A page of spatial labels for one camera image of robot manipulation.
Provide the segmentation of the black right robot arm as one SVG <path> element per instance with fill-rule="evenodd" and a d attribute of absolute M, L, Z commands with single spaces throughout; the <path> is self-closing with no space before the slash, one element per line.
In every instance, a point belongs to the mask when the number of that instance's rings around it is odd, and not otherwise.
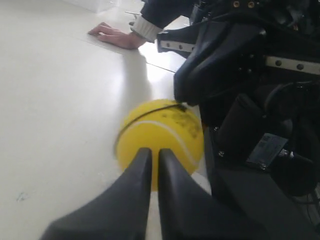
<path fill-rule="evenodd" d="M 190 25 L 157 37 L 186 60 L 174 98 L 199 106 L 211 193 L 159 153 L 165 240 L 317 240 L 320 3 L 199 0 Z"/>

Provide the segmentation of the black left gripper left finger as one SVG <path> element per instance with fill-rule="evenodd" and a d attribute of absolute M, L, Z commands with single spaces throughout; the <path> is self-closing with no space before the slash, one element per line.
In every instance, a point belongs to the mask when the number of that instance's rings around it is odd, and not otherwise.
<path fill-rule="evenodd" d="M 152 152 L 141 148 L 121 176 L 101 195 L 53 221 L 43 240 L 143 240 L 152 182 Z"/>

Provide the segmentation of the person's bare hand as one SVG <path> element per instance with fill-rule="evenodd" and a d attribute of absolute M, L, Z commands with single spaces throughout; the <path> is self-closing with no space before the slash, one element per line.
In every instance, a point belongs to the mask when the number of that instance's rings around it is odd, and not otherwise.
<path fill-rule="evenodd" d="M 124 33 L 105 22 L 99 23 L 88 31 L 87 34 L 96 37 L 100 42 L 126 50 L 136 50 L 147 42 L 144 38 L 134 32 Z"/>

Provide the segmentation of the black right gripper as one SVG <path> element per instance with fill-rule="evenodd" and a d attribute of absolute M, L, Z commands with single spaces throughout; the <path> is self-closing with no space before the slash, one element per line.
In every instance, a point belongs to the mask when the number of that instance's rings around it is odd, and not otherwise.
<path fill-rule="evenodd" d="M 186 61 L 174 75 L 177 102 L 208 104 L 269 85 L 320 81 L 316 0 L 199 0 L 190 25 L 157 36 Z"/>

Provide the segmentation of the dark sleeved forearm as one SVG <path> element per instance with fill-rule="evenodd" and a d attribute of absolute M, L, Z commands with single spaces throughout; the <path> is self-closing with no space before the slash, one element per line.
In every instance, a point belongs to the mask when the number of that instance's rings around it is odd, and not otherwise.
<path fill-rule="evenodd" d="M 194 0 L 147 0 L 131 31 L 153 43 L 157 34 L 180 16 L 190 17 Z"/>

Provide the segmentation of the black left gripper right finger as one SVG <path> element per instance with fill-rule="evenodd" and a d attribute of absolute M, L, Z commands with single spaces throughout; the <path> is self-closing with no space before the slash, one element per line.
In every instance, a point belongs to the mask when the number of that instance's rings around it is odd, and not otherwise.
<path fill-rule="evenodd" d="M 170 149 L 158 154 L 158 205 L 164 240 L 267 240 L 258 222 L 198 185 Z"/>

